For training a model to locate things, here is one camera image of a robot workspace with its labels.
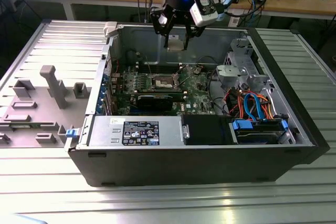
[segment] electronic equipment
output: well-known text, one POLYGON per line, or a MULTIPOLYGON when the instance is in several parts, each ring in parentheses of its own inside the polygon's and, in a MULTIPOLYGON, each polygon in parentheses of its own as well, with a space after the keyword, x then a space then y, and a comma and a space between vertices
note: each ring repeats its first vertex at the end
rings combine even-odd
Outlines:
MULTIPOLYGON (((64 146, 91 186, 275 181, 329 149, 320 130, 332 121, 316 115, 332 116, 319 97, 336 79, 302 38, 212 27, 168 51, 152 29, 41 24, 1 80, 0 146, 64 146), (289 69, 288 54, 318 75, 289 69)), ((176 44, 183 35, 172 28, 176 44)))
POLYGON ((254 29, 206 29, 188 51, 151 29, 105 25, 114 67, 67 144, 89 185, 274 181, 328 150, 254 29))

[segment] white component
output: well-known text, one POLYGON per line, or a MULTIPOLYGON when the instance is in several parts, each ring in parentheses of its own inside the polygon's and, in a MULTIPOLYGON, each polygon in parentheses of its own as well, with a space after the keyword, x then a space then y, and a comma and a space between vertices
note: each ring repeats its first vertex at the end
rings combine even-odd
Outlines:
MULTIPOLYGON (((201 4, 203 6, 207 5, 208 0, 201 0, 201 4)), ((190 8, 190 13, 191 13, 191 16, 193 17, 193 20, 194 20, 195 25, 197 27, 207 26, 207 25, 215 22, 216 19, 218 18, 218 12, 217 11, 215 11, 212 14, 202 15, 200 10, 198 9, 196 3, 193 4, 193 6, 190 8)))

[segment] warning label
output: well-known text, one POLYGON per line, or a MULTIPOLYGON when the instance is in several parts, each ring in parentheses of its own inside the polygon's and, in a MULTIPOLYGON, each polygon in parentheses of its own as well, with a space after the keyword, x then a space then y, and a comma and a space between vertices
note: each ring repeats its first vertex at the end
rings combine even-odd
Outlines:
POLYGON ((124 122, 122 144, 159 145, 159 122, 124 122))

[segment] aluminum profile table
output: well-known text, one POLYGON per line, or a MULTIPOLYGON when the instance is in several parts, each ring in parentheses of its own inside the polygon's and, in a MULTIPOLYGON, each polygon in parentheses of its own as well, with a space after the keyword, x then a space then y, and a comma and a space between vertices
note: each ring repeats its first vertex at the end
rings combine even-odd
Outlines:
MULTIPOLYGON (((64 26, 81 31, 83 25, 70 22, 64 26)), ((39 28, 14 65, 23 66, 48 28, 48 25, 39 28)), ((57 224, 334 223, 334 79, 300 36, 283 30, 258 32, 331 147, 314 163, 296 166, 274 183, 94 188, 87 185, 63 148, 0 149, 2 212, 16 212, 57 224), (297 47, 296 56, 286 54, 289 47, 297 47), (309 76, 314 76, 315 82, 310 82, 313 84, 307 83, 309 76)), ((101 36, 94 40, 104 44, 101 36)))

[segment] yellow wire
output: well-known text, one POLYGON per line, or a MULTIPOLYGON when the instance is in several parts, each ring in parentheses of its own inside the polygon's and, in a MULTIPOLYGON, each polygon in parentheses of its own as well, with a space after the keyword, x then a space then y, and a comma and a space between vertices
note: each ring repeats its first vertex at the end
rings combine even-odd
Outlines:
POLYGON ((271 113, 271 105, 269 104, 268 105, 268 112, 269 112, 269 115, 272 119, 274 119, 274 117, 272 116, 272 113, 271 113))

